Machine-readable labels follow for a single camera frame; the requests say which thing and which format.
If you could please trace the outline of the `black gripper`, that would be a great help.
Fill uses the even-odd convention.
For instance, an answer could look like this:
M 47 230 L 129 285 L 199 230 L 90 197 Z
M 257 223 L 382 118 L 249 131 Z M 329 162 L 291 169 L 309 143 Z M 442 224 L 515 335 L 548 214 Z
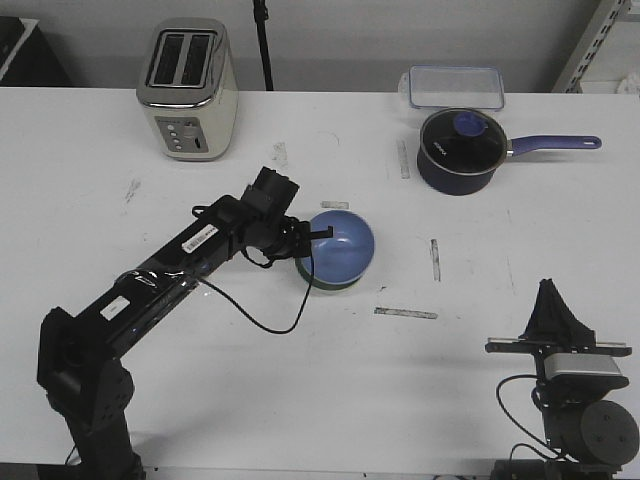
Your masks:
M 560 344 L 593 344 L 588 346 L 562 346 L 553 342 L 542 342 L 548 336 L 546 306 L 549 288 L 549 322 L 554 327 Z M 490 337 L 485 345 L 487 353 L 528 354 L 534 357 L 538 375 L 546 379 L 543 361 L 555 353 L 604 354 L 616 358 L 630 355 L 630 347 L 624 343 L 598 343 L 595 331 L 581 323 L 564 302 L 551 279 L 542 279 L 534 307 L 524 332 L 515 338 Z
M 311 231 L 309 221 L 286 217 L 276 231 L 275 241 L 268 247 L 260 248 L 260 251 L 269 260 L 306 258 L 311 255 L 311 241 L 332 238 L 333 235 L 332 226 Z

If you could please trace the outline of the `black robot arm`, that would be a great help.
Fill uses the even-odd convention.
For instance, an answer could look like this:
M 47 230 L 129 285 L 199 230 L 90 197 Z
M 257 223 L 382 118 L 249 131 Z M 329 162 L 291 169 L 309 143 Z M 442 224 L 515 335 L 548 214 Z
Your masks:
M 332 237 L 287 215 L 299 187 L 264 167 L 240 198 L 195 206 L 195 221 L 76 316 L 60 307 L 44 318 L 37 381 L 61 414 L 80 457 L 77 465 L 36 467 L 39 479 L 143 479 L 125 408 L 134 393 L 121 358 L 164 316 L 236 253 L 253 247 L 270 263 L 312 255 Z
M 620 342 L 599 342 L 567 307 L 554 283 L 539 283 L 524 332 L 491 338 L 489 353 L 529 354 L 535 364 L 531 400 L 545 436 L 534 459 L 495 462 L 493 479 L 611 479 L 639 452 L 639 427 L 623 406 L 607 399 L 629 380 L 616 361 L 631 354 Z M 540 448 L 549 449 L 548 454 Z

